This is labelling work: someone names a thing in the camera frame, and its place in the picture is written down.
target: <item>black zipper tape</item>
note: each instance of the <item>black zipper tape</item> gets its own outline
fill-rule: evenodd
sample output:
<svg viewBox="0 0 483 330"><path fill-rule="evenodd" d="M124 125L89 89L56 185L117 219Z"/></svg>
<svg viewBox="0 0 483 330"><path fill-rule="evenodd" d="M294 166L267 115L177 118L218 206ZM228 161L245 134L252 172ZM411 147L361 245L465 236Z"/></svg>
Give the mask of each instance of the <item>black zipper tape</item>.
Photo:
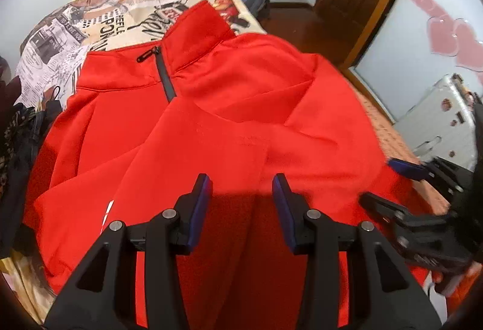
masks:
<svg viewBox="0 0 483 330"><path fill-rule="evenodd" d="M163 84L164 93L166 94L166 98L168 99L168 102L170 103L171 100L176 97L176 92L174 91L174 87L173 87L173 83L171 82L170 75L168 74L168 71L166 70L166 64L164 64L163 54L161 53L161 49L158 46L154 46L153 48L144 52L144 54L138 56L136 61L138 63L144 62L151 55L155 55L156 67L158 68L159 78L161 79L161 83Z"/></svg>

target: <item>silver suitcase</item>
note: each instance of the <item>silver suitcase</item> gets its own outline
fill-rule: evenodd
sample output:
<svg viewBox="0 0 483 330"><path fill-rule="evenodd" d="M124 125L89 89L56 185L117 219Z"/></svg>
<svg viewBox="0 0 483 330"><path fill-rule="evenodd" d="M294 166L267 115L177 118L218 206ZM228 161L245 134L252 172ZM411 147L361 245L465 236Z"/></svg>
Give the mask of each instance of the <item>silver suitcase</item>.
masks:
<svg viewBox="0 0 483 330"><path fill-rule="evenodd" d="M421 161L438 156L474 170L477 159L473 103L458 74L445 75L394 128Z"/></svg>

